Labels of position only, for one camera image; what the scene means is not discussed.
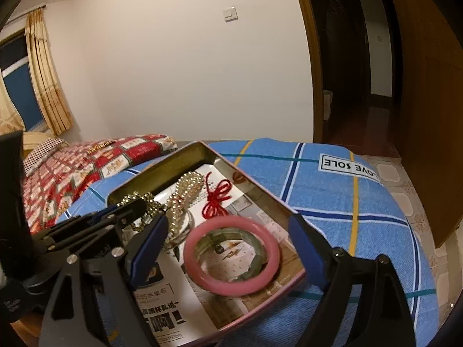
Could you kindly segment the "red teddy bear bedspread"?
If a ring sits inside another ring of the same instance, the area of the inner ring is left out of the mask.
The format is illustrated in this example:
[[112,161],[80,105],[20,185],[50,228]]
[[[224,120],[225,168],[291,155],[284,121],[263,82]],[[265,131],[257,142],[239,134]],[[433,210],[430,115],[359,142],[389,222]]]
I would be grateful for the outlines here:
[[31,233],[54,226],[94,182],[177,149],[163,134],[68,143],[23,179],[24,213]]

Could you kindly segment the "silver bangle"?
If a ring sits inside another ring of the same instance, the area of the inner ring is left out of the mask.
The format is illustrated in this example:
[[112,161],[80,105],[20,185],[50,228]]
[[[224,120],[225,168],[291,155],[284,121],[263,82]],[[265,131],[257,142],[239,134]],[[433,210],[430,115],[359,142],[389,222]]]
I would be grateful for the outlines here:
[[169,211],[168,216],[168,234],[164,242],[166,251],[174,249],[180,245],[195,227],[195,219],[191,211],[184,209],[179,219],[174,219],[173,214]]

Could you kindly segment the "striped pillow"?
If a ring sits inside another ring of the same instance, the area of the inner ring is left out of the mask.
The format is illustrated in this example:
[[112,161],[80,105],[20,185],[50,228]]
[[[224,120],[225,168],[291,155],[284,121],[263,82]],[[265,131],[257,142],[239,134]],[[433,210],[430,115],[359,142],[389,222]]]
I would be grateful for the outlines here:
[[68,146],[68,142],[61,138],[48,138],[35,147],[23,160],[25,176],[29,177],[59,149]]

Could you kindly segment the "blue plaid blanket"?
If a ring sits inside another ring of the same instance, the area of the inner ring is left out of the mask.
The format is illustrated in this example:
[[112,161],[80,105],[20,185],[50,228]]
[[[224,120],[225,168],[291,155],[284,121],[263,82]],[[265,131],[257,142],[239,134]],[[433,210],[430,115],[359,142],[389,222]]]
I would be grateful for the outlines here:
[[418,346],[436,335],[436,287],[418,238],[383,182],[362,158],[344,147],[286,143],[273,139],[205,144],[193,142],[177,152],[95,182],[65,212],[64,218],[99,211],[133,191],[164,201],[181,172],[198,170],[232,182],[231,195],[263,194],[279,200],[258,212],[282,243],[287,214],[294,211],[334,247],[361,259],[385,254],[394,265],[405,295]]

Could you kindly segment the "cream wooden headboard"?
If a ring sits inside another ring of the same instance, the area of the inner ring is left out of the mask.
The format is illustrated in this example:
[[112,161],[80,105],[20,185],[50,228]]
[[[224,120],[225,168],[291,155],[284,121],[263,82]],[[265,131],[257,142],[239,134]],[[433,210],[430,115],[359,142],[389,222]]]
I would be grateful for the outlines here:
[[23,150],[32,151],[40,143],[52,138],[55,136],[47,132],[23,132]]

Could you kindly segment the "printed paper leaflet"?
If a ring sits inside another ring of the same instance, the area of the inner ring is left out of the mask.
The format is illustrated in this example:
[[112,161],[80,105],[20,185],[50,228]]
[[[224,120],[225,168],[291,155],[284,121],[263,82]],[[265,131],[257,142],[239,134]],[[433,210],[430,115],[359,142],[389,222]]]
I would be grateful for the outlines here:
[[290,212],[227,161],[194,164],[190,169],[176,171],[151,167],[133,182],[135,190],[151,203],[168,206],[174,219],[179,219],[184,209],[191,211],[194,231],[206,221],[202,210],[207,192],[225,179],[232,186],[222,203],[225,210],[248,219],[251,225],[259,225],[272,236],[274,250],[267,259],[274,276],[249,295],[216,295],[188,276],[184,260],[194,256],[195,251],[184,248],[187,238],[174,249],[163,249],[148,283],[135,292],[140,310],[161,346],[198,346],[215,340],[270,309],[304,276],[287,232]]

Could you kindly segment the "pink metal tin box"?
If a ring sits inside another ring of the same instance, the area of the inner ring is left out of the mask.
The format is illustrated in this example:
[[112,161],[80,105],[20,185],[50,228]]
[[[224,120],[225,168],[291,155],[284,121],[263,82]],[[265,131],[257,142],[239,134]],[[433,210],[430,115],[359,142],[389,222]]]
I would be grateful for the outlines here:
[[170,232],[135,297],[161,346],[201,346],[275,304],[304,276],[291,211],[236,164],[192,143],[114,189],[109,204],[167,207]]

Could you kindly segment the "yellow patterned right curtain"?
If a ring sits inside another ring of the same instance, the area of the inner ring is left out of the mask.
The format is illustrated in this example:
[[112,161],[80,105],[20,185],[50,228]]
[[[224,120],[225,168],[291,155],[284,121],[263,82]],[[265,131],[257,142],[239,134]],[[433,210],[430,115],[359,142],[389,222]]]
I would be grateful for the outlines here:
[[60,136],[73,127],[74,121],[50,53],[42,8],[27,15],[24,36],[35,98],[49,130]]

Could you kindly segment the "window with blue blind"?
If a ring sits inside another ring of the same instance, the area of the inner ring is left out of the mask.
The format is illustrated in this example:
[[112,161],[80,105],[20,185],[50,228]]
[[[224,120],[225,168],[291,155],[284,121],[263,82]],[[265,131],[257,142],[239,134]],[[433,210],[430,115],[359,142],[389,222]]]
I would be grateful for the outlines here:
[[1,42],[1,77],[26,130],[46,131],[47,126],[31,83],[24,30]]

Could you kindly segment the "brown wooden door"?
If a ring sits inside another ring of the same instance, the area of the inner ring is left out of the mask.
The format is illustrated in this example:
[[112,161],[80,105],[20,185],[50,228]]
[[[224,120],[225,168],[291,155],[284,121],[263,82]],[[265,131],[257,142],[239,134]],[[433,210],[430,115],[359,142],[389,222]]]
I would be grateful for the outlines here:
[[402,42],[396,146],[440,247],[462,221],[462,46],[432,0],[393,0]]

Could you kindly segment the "wooden door frame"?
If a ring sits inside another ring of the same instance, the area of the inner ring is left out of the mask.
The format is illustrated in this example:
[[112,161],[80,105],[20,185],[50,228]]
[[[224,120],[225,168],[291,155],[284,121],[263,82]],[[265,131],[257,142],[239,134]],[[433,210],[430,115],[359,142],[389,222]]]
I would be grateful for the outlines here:
[[310,0],[298,0],[304,21],[304,28],[308,40],[308,51],[311,62],[313,88],[313,141],[321,143],[323,140],[323,72],[320,55],[319,36],[315,15]]

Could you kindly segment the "white wall switch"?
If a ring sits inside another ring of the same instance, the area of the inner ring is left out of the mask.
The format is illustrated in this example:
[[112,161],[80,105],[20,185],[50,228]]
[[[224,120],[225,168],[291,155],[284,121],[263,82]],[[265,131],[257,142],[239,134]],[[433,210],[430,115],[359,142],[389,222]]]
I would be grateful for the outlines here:
[[238,13],[236,7],[229,7],[223,10],[223,17],[225,22],[232,22],[238,20]]

